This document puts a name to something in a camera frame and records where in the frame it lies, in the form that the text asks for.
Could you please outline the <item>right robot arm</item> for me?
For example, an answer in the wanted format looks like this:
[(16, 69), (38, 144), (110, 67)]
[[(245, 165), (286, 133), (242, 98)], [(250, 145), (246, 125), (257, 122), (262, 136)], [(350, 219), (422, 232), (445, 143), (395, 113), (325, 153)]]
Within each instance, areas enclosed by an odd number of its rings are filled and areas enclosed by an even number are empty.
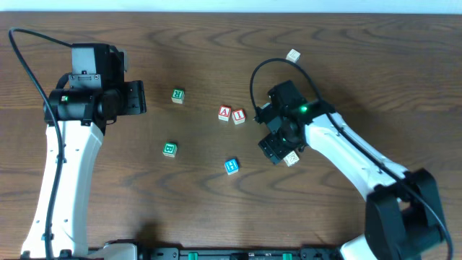
[(272, 101), (256, 108), (255, 120), (269, 135), (259, 142), (274, 164), (294, 163), (309, 147), (321, 153), (365, 200), (365, 232), (339, 249), (342, 259), (420, 259), (441, 243), (454, 246), (445, 223), (435, 178), (425, 169), (410, 172), (383, 156), (347, 126), (327, 103)]

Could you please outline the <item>white block with blue D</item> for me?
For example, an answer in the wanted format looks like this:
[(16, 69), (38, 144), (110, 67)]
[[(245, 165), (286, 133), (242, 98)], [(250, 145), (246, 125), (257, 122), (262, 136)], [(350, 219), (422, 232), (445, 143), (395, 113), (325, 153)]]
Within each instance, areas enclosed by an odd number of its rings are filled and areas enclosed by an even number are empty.
[(292, 150), (283, 158), (283, 160), (288, 167), (292, 167), (300, 161), (300, 158), (298, 157), (297, 153), (294, 150)]

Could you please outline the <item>red letter I block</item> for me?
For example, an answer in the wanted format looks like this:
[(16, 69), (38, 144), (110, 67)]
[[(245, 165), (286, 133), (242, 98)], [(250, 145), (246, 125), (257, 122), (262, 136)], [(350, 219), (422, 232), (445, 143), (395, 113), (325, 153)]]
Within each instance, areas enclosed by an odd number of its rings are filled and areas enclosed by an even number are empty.
[(246, 120), (245, 111), (243, 109), (234, 110), (232, 119), (235, 125), (244, 123)]

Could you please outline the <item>red letter A block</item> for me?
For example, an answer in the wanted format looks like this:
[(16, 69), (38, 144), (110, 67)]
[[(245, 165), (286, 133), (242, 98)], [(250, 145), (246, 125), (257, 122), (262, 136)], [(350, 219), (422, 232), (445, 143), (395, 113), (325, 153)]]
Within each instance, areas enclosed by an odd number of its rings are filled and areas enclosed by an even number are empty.
[(218, 119), (221, 121), (229, 121), (231, 115), (231, 107), (221, 105), (218, 112)]

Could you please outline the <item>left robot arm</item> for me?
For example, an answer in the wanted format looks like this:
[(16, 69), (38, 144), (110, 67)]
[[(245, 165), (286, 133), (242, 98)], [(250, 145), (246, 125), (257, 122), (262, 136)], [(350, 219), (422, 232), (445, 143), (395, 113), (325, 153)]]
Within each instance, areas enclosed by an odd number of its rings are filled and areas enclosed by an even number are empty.
[(45, 112), (47, 155), (38, 206), (22, 259), (89, 255), (87, 207), (95, 161), (108, 122), (146, 112), (144, 85), (54, 89)]

